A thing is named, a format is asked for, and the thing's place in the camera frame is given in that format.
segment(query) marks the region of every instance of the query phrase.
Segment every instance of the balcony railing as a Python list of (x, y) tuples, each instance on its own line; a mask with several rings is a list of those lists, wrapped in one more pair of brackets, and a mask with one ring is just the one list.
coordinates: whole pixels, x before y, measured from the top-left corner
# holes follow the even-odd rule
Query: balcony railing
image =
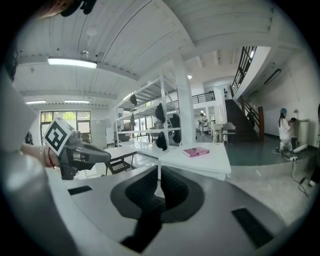
[[(210, 102), (210, 101), (215, 101), (215, 100), (216, 100), (215, 93), (213, 91), (192, 96), (192, 103), (193, 104), (203, 103), (203, 102)], [(179, 107), (179, 101), (178, 100), (175, 100), (172, 103), (176, 107)]]
[(244, 78), (248, 72), (248, 69), (252, 63), (256, 49), (257, 49), (256, 46), (242, 47), (238, 70), (236, 71), (233, 83), (231, 85), (231, 91), (232, 91), (233, 95), (236, 94), (239, 87), (241, 86), (241, 83), (244, 80)]

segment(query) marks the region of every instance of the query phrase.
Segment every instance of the black slot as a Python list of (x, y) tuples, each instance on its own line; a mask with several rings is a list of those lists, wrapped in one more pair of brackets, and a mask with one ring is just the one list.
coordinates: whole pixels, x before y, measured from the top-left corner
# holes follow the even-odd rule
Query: black slot
[(233, 210), (232, 214), (257, 248), (274, 238), (246, 208)]
[(92, 188), (89, 187), (89, 186), (80, 186), (80, 187), (68, 189), (69, 194), (71, 196), (76, 195), (76, 194), (80, 194), (80, 193), (83, 193), (83, 192), (87, 192), (87, 191), (90, 191), (90, 190), (92, 190)]

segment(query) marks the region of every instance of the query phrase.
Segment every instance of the woman in white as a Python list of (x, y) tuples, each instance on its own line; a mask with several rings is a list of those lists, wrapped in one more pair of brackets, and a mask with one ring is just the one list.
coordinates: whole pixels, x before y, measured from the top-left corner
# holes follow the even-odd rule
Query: woman in white
[(290, 144), (290, 129), (292, 128), (292, 123), (288, 123), (286, 120), (287, 116), (287, 110), (285, 108), (282, 108), (280, 110), (280, 118), (278, 121), (278, 127), (279, 127), (279, 137), (280, 137), (280, 150), (287, 149)]

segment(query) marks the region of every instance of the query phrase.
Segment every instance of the ceiling lamp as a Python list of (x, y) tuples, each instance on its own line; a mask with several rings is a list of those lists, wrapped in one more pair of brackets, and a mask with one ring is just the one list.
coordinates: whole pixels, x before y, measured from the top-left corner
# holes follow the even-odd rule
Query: ceiling lamp
[(270, 75), (270, 77), (264, 82), (264, 84), (270, 84), (281, 72), (282, 70), (278, 68), (276, 71), (273, 72), (272, 75)]
[(41, 103), (47, 103), (47, 101), (46, 100), (27, 101), (25, 104), (33, 105), (33, 104), (41, 104)]
[(50, 65), (69, 65), (85, 67), (90, 69), (95, 69), (97, 67), (97, 62), (95, 61), (65, 57), (49, 57), (48, 63)]
[(65, 99), (64, 103), (83, 103), (88, 104), (89, 100), (72, 100), (72, 99)]

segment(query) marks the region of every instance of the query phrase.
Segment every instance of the black bag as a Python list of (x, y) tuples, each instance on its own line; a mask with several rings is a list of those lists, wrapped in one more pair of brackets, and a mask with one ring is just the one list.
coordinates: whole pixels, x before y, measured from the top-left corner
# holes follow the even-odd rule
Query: black bag
[(138, 103), (137, 103), (137, 97), (136, 97), (135, 94), (131, 95), (129, 101), (130, 101), (133, 105), (135, 105), (135, 106), (138, 105)]
[(292, 150), (295, 150), (296, 148), (299, 147), (299, 142), (297, 137), (291, 138), (291, 145), (292, 145)]
[(180, 127), (180, 117), (177, 114), (173, 114), (173, 117), (170, 118), (170, 123), (173, 128), (178, 128)]
[(181, 131), (175, 130), (172, 139), (173, 139), (173, 141), (175, 143), (180, 143), (180, 141), (181, 141)]
[(162, 104), (160, 103), (159, 106), (156, 107), (154, 115), (156, 118), (158, 118), (163, 124), (166, 121), (164, 110), (162, 108)]
[(136, 122), (135, 122), (135, 115), (132, 114), (131, 117), (130, 117), (130, 124), (135, 127), (136, 126)]
[(165, 138), (165, 134), (163, 132), (160, 132), (158, 139), (156, 140), (156, 146), (160, 149), (162, 149), (162, 151), (167, 150), (167, 142), (166, 142), (166, 138)]

